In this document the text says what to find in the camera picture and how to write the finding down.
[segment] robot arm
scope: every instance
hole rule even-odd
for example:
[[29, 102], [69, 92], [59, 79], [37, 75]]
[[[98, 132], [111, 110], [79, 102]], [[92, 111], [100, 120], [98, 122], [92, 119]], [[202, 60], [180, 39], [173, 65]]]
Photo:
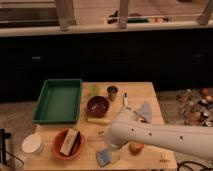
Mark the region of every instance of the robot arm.
[[135, 118], [135, 113], [127, 108], [120, 111], [105, 134], [109, 149], [135, 141], [213, 160], [213, 128], [154, 125], [137, 122]]

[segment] small container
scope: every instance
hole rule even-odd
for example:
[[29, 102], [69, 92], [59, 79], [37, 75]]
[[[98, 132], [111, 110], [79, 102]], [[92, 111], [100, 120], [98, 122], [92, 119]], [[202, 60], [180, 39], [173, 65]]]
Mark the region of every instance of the small container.
[[212, 123], [210, 121], [206, 121], [202, 124], [202, 126], [207, 126], [207, 127], [211, 127]]
[[105, 97], [94, 96], [87, 103], [87, 114], [91, 117], [102, 118], [109, 109], [109, 102]]
[[209, 112], [204, 111], [200, 114], [199, 122], [204, 122], [209, 117]]
[[108, 99], [110, 101], [115, 101], [116, 95], [118, 93], [118, 88], [115, 86], [110, 86], [107, 88], [107, 93], [108, 93]]
[[41, 136], [38, 134], [31, 134], [27, 136], [22, 143], [22, 150], [27, 154], [39, 154], [44, 149]]

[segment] white cup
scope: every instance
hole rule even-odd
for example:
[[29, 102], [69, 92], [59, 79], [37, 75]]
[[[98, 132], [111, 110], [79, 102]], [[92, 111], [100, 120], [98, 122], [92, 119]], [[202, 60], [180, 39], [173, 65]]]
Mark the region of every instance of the white cup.
[[27, 136], [22, 143], [22, 150], [27, 154], [39, 154], [44, 149], [41, 136], [38, 134], [31, 134]]

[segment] green plastic tray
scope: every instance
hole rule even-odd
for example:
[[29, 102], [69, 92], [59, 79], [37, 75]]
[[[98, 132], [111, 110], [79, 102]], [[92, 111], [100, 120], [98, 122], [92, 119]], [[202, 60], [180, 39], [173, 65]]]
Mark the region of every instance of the green plastic tray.
[[81, 79], [45, 80], [32, 122], [40, 124], [76, 123], [79, 118], [81, 89]]

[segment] red bowl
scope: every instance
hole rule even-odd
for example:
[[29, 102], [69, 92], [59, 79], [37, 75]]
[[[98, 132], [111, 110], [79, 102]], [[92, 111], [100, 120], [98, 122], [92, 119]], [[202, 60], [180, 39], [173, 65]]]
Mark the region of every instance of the red bowl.
[[105, 97], [94, 96], [87, 103], [87, 114], [91, 117], [101, 118], [109, 109], [109, 102]]
[[59, 134], [57, 134], [52, 144], [52, 153], [54, 154], [55, 157], [61, 160], [70, 160], [77, 157], [81, 153], [85, 145], [85, 138], [81, 133], [79, 133], [77, 135], [76, 142], [73, 145], [72, 150], [70, 151], [70, 154], [66, 156], [60, 153], [60, 149], [67, 135], [67, 132], [68, 129], [63, 130]]

